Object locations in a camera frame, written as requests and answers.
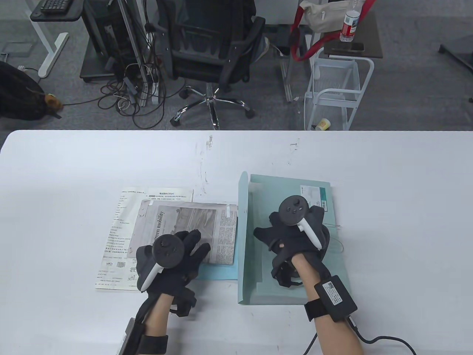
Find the person's left hand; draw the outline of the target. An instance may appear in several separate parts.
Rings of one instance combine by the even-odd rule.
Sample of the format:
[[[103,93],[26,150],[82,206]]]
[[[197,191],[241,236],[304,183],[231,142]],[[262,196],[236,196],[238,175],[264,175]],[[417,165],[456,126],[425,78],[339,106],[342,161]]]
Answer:
[[[152,245],[136,251],[137,289],[151,294],[189,297],[186,286],[199,274],[211,246],[201,241],[199,230],[180,231],[158,237]]]

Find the person's right hand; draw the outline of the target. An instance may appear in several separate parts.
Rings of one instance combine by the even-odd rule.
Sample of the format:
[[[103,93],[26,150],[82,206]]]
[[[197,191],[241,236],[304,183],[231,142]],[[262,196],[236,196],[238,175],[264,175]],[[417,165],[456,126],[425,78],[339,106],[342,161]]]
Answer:
[[[319,206],[309,208],[309,217],[315,218],[316,228],[315,234],[321,238],[321,250],[319,250],[306,235],[306,232],[300,231],[296,225],[289,226],[282,222],[280,213],[273,212],[269,216],[271,227],[257,227],[253,231],[255,238],[265,243],[269,250],[275,254],[281,251],[289,251],[292,257],[299,253],[314,253],[319,259],[323,259],[330,243],[330,232],[328,228],[322,224],[324,219],[324,209]]]

